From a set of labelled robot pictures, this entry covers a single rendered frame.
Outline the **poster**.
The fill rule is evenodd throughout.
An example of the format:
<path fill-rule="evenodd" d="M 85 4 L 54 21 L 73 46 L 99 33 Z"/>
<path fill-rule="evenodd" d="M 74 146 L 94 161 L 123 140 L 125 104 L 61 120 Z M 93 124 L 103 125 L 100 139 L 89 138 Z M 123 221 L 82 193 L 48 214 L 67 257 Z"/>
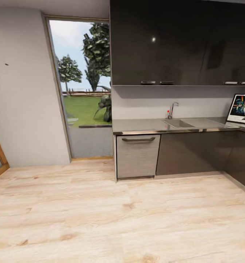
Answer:
<path fill-rule="evenodd" d="M 245 94 L 234 95 L 226 121 L 245 124 Z"/>

